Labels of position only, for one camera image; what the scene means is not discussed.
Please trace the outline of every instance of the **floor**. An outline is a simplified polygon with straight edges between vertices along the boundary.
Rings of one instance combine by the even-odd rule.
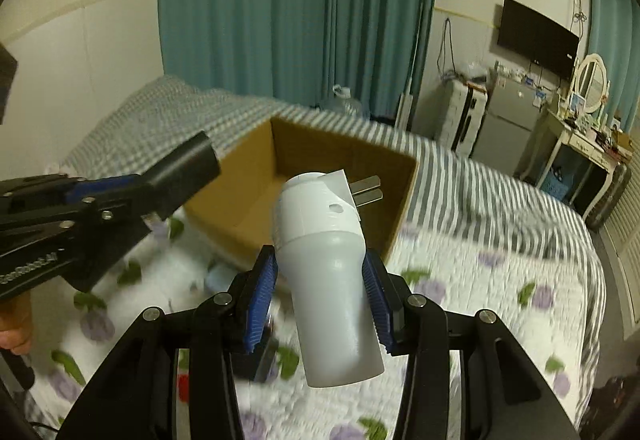
[[[600,388],[615,375],[628,375],[636,371],[636,361],[640,356],[640,333],[623,339],[622,313],[616,281],[602,239],[592,234],[593,246],[602,262],[607,285],[607,304],[600,329],[600,362],[596,374],[596,387]]]

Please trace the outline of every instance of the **television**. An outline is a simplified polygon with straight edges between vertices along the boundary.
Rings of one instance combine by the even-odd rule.
[[[504,0],[498,45],[568,80],[574,70],[578,36],[528,6]]]

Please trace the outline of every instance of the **human hand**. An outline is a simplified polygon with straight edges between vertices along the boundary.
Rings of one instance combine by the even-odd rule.
[[[31,295],[24,292],[0,303],[0,348],[11,350],[15,355],[29,353],[33,321],[31,317]]]

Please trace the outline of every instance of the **vanity table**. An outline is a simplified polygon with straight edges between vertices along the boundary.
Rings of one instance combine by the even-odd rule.
[[[533,152],[531,153],[527,168],[520,174],[520,179],[525,179],[531,173],[531,169],[536,163],[536,159],[539,157],[540,145],[544,140],[545,135],[548,133],[552,133],[556,138],[556,144],[553,147],[551,155],[549,155],[548,159],[546,160],[545,166],[543,167],[540,176],[537,178],[536,188],[540,189],[542,182],[545,180],[546,175],[549,173],[549,170],[551,169],[551,166],[553,165],[554,160],[556,159],[556,156],[558,155],[558,152],[560,151],[560,148],[562,146],[568,146],[572,148],[590,161],[586,173],[582,176],[578,187],[575,189],[574,194],[569,200],[570,203],[573,203],[575,197],[577,197],[577,195],[584,187],[584,184],[586,183],[587,178],[589,177],[589,174],[591,173],[594,165],[604,169],[604,171],[606,171],[607,173],[607,177],[605,178],[604,184],[602,185],[601,189],[594,196],[593,200],[591,201],[591,203],[589,203],[586,210],[582,214],[582,219],[585,220],[591,210],[593,210],[593,208],[596,206],[598,201],[604,196],[604,193],[607,192],[607,189],[609,189],[611,180],[613,178],[613,172],[618,165],[618,161],[609,156],[602,149],[602,147],[599,146],[599,144],[591,140],[587,140],[587,138],[583,134],[579,133],[577,130],[573,130],[555,113],[547,110],[546,113],[542,116],[545,117],[545,120],[542,121],[542,123],[538,127],[538,130],[536,131],[537,135],[535,136],[535,146]]]
[[[580,191],[584,187],[594,165],[604,169],[607,173],[607,177],[605,178],[601,189],[596,193],[595,197],[582,214],[583,220],[587,219],[589,213],[607,192],[607,189],[609,189],[613,179],[613,172],[618,165],[618,161],[608,155],[595,140],[587,138],[585,134],[577,128],[574,129],[565,123],[564,116],[568,110],[574,112],[578,117],[589,115],[586,118],[583,117],[581,121],[594,120],[594,122],[588,122],[588,124],[599,126],[603,112],[603,109],[601,108],[607,102],[608,97],[609,82],[607,81],[607,69],[599,55],[590,54],[584,58],[584,61],[575,70],[565,102],[558,104],[557,110],[547,109],[542,115],[544,118],[540,120],[539,124],[536,126],[536,135],[532,135],[532,138],[535,138],[535,144],[529,163],[524,171],[519,175],[521,180],[529,176],[540,153],[541,143],[549,133],[556,138],[556,143],[553,146],[551,155],[545,162],[545,166],[543,167],[539,178],[537,178],[536,187],[538,189],[540,189],[542,182],[549,173],[549,170],[551,169],[551,166],[553,165],[562,146],[572,148],[574,151],[577,151],[580,155],[590,161],[589,167],[586,173],[582,176],[582,179],[575,189],[574,194],[571,196],[569,203],[573,204],[575,197],[580,194]],[[591,133],[594,133],[594,131],[590,129],[590,126],[588,129]]]

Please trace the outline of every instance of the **metal bolt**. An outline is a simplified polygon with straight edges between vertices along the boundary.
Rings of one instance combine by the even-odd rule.
[[[494,324],[498,319],[498,316],[492,312],[491,310],[481,310],[480,311],[480,320],[483,323],[487,323],[488,325]]]
[[[233,296],[229,292],[218,292],[213,296],[213,302],[216,305],[226,306],[234,300]]]
[[[423,296],[422,294],[411,294],[406,301],[411,305],[411,306],[417,306],[418,308],[422,308],[423,306],[425,306],[427,304],[427,298],[425,298],[425,296]]]
[[[142,318],[145,321],[155,321],[160,317],[160,311],[155,306],[151,306],[147,308],[144,312],[142,312]]]

